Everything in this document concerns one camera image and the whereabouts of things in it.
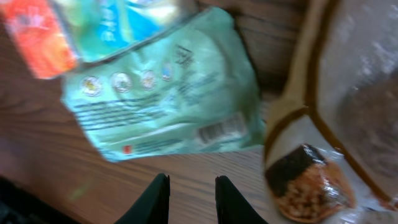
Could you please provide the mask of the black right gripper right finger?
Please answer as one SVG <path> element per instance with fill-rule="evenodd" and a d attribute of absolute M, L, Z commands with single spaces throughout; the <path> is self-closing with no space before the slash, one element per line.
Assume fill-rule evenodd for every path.
<path fill-rule="evenodd" d="M 215 179 L 215 200 L 218 224 L 268 224 L 225 175 Z"/>

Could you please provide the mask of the brown snack pouch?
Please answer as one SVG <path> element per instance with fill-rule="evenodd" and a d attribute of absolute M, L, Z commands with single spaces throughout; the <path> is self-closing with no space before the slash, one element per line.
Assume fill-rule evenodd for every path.
<path fill-rule="evenodd" d="M 270 223 L 397 222 L 397 1 L 311 1 L 264 177 Z"/>

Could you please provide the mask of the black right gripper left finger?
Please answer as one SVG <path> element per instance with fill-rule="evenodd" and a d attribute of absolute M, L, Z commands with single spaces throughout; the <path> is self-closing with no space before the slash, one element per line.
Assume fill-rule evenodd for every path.
<path fill-rule="evenodd" d="M 115 224 L 168 224 L 170 177 L 158 174 Z"/>

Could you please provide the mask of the orange tissue pack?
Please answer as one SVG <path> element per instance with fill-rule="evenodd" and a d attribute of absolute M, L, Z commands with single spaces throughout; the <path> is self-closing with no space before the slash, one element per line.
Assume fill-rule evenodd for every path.
<path fill-rule="evenodd" d="M 1 1 L 1 15 L 36 78 L 55 78 L 78 66 L 77 54 L 50 1 Z"/>

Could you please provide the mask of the green tissue pack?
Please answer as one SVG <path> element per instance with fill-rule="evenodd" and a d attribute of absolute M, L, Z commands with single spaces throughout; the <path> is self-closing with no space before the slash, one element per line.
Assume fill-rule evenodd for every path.
<path fill-rule="evenodd" d="M 141 45 L 198 12 L 192 0 L 54 0 L 52 6 L 85 63 Z"/>

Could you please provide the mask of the teal snack packet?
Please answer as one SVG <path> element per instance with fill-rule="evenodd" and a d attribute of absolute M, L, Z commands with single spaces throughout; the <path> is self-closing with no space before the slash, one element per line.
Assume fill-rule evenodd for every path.
<path fill-rule="evenodd" d="M 62 101 L 110 162 L 260 146 L 256 75 L 233 18 L 208 8 L 166 36 L 67 75 Z"/>

